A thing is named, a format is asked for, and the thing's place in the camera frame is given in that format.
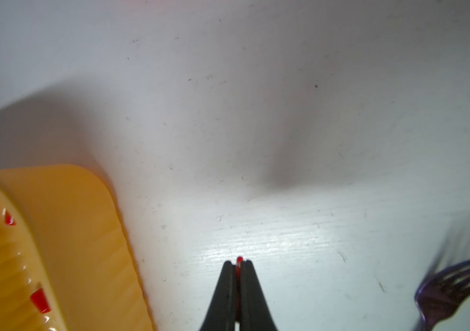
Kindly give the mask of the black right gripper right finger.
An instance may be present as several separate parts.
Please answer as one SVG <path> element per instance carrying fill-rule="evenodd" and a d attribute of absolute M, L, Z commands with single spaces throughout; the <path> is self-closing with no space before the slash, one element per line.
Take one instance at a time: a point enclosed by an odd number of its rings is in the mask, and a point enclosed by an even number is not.
<path fill-rule="evenodd" d="M 254 264 L 250 260 L 240 263 L 240 298 L 240 330 L 278 330 L 269 311 Z"/>

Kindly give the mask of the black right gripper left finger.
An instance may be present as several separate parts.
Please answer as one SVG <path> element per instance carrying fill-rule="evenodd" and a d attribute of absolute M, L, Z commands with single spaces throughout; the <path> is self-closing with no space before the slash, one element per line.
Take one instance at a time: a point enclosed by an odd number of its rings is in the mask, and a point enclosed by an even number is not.
<path fill-rule="evenodd" d="M 235 321 L 236 266 L 226 261 L 200 331 L 234 331 Z"/>

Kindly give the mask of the yellow plastic storage tray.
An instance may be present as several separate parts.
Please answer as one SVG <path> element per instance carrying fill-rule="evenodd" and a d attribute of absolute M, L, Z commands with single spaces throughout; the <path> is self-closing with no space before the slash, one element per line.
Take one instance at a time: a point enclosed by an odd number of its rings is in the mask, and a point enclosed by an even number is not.
<path fill-rule="evenodd" d="M 30 300 L 38 288 L 49 313 Z M 153 329 L 106 185 L 74 165 L 0 170 L 0 330 Z"/>

